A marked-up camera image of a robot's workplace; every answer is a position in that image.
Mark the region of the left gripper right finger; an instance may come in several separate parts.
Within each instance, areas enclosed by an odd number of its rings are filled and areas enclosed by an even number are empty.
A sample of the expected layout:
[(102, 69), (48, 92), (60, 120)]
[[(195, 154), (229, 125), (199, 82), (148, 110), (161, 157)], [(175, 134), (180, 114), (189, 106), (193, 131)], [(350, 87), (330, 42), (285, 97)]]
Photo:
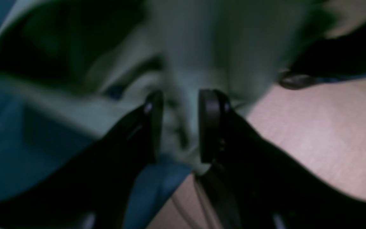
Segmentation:
[(321, 181), (264, 139), (219, 90), (198, 96), (200, 156), (220, 178), (211, 188), (223, 223), (241, 229), (366, 229), (366, 202)]

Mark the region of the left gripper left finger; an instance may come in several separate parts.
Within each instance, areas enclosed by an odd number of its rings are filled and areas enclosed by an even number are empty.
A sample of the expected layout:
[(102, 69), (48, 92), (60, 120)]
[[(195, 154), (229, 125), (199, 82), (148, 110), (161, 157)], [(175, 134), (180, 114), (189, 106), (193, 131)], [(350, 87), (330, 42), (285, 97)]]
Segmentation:
[(100, 140), (29, 190), (0, 201), (0, 228), (59, 229), (94, 216), (120, 229), (134, 181), (160, 148), (164, 96), (152, 92)]

